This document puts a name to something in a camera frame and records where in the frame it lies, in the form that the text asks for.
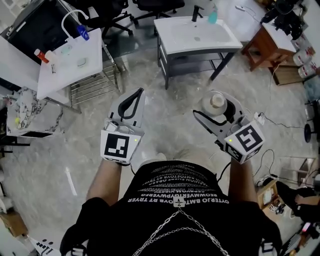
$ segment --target cardboard box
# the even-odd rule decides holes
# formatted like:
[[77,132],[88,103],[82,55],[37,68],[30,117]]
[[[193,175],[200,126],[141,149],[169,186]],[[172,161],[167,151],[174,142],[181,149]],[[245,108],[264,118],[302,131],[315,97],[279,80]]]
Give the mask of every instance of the cardboard box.
[[19,213],[13,211],[7,214],[0,214],[0,218],[15,238],[22,234],[28,234],[28,229]]

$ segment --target white sink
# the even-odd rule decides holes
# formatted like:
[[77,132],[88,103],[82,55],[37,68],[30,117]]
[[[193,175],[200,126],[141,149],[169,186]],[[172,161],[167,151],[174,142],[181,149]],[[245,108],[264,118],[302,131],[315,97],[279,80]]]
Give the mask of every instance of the white sink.
[[216,24],[208,17],[172,17],[154,20],[167,54],[209,49],[240,49],[242,44],[222,19]]

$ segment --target silver chain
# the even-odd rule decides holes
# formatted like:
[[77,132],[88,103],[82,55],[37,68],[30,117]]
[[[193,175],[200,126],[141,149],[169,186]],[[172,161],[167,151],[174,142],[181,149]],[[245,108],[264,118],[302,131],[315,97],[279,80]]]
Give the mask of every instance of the silver chain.
[[[202,229],[203,231],[201,230],[198,230],[198,229],[194,229],[192,227],[180,227],[180,228],[177,228],[175,230],[172,230],[172,231],[169,231],[167,233],[164,233],[162,235],[159,235],[158,237],[155,238],[156,234],[166,225],[168,224],[171,219],[173,217],[175,217],[178,213],[181,213],[183,215],[185,215],[189,220],[193,221],[200,229]],[[211,239],[211,241],[220,249],[220,251],[222,252],[222,254],[224,256],[229,256],[228,252],[226,250],[224,250],[219,241],[213,236],[211,235],[208,231],[205,230],[204,226],[201,225],[197,220],[195,220],[192,216],[186,214],[183,210],[181,210],[181,208],[179,207],[178,211],[174,212],[169,218],[167,218],[163,224],[161,224],[155,232],[152,233],[152,235],[149,237],[149,239],[138,249],[136,250],[136,252],[133,254],[133,256],[138,256],[144,248],[146,248],[148,245],[152,244],[153,242],[165,237],[165,236],[168,236],[168,235],[171,235],[173,233],[176,233],[176,232],[179,232],[179,231],[183,231],[183,230],[189,230],[189,231],[193,231],[193,232],[198,232],[200,234],[203,234],[207,237],[209,237]]]

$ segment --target office chair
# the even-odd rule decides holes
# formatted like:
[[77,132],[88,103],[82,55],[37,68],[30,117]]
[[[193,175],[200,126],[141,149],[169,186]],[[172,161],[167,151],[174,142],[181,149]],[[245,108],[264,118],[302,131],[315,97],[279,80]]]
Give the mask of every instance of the office chair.
[[[170,18],[165,12],[173,10],[175,14],[177,12],[176,9],[185,6],[184,0],[132,0],[132,2],[137,4],[141,11],[149,12],[139,17],[131,16],[130,20],[132,20],[135,25],[139,24],[138,20],[148,17],[155,16],[155,19],[159,19],[160,17]],[[157,30],[154,28],[154,35],[156,36],[157,34]]]
[[116,22],[123,20],[124,18],[131,17],[132,15],[125,12],[121,13],[123,9],[129,6],[128,0],[65,0],[68,4],[74,8],[83,11],[90,17],[89,9],[93,7],[98,14],[97,17],[90,17],[85,19],[83,15],[78,15],[79,22],[89,28],[97,29],[104,28],[102,32],[102,38],[104,38],[109,28],[114,27],[127,31],[129,35],[133,34],[131,29],[125,26],[117,24]]

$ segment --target hand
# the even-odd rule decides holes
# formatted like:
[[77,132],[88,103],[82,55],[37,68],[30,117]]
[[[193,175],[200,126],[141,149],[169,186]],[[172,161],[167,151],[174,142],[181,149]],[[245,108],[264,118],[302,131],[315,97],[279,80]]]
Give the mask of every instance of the hand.
[[298,205],[310,205],[310,206],[317,206],[319,203],[319,196],[308,196],[308,197],[302,197],[301,195],[297,195],[295,197],[295,202]]

